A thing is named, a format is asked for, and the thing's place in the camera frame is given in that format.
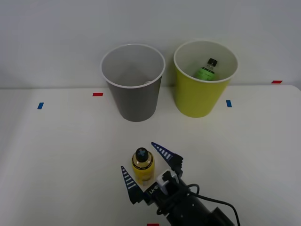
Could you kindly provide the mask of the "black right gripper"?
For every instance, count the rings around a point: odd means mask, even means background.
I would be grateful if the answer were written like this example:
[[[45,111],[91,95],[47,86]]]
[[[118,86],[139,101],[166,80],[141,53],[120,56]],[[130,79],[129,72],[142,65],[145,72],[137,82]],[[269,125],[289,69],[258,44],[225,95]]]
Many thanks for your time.
[[[157,214],[168,214],[184,198],[185,183],[181,180],[183,158],[159,144],[151,142],[151,145],[166,161],[171,170],[165,170],[160,174],[154,184],[145,192],[142,191],[136,181],[130,176],[124,166],[121,167],[122,177],[127,193],[132,204],[145,201],[147,205],[156,204]]]

